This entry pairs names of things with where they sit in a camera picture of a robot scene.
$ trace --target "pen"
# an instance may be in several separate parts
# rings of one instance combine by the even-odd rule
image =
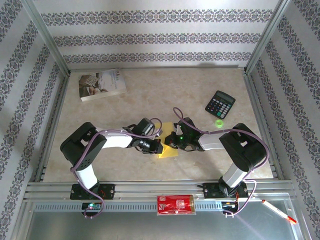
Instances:
[[[287,219],[290,223],[292,223],[292,224],[296,224],[297,223],[297,221],[295,219],[293,219],[292,217],[290,217],[289,215],[285,214],[280,209],[278,209],[275,206],[273,206],[270,202],[267,202],[266,200],[262,200],[262,204],[264,204],[266,207],[268,207],[269,209],[271,209],[272,211],[274,211],[276,214],[280,215],[284,219]]]

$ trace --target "book cover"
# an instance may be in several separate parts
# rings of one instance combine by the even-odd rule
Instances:
[[[125,79],[119,69],[86,74],[79,80],[79,96],[83,102],[126,91]]]

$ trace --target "white wall panel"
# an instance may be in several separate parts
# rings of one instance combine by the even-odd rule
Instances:
[[[293,0],[252,79],[282,172],[320,239],[320,0]]]
[[[277,3],[277,0],[35,1],[71,69],[228,63],[244,67]],[[168,60],[174,53],[212,54],[211,58],[179,60],[181,56],[175,56],[176,60]],[[109,54],[131,57],[110,60]],[[161,57],[141,60],[141,55]]]
[[[8,240],[64,76],[19,0],[0,0],[0,16],[0,240]]]

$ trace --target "green bottle cap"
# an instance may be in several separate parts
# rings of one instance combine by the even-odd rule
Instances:
[[[215,121],[214,124],[217,128],[222,128],[224,126],[224,121],[222,121],[221,119],[218,119]]]

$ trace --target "yellow paper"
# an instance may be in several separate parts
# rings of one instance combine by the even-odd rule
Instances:
[[[155,128],[158,129],[159,127],[160,127],[160,123],[157,122],[155,124]],[[161,139],[163,151],[161,154],[158,154],[158,157],[160,159],[178,156],[178,149],[174,149],[168,145],[165,145],[165,138],[169,136],[173,130],[174,130],[174,126],[172,122],[162,123],[162,134],[160,135],[159,139]]]

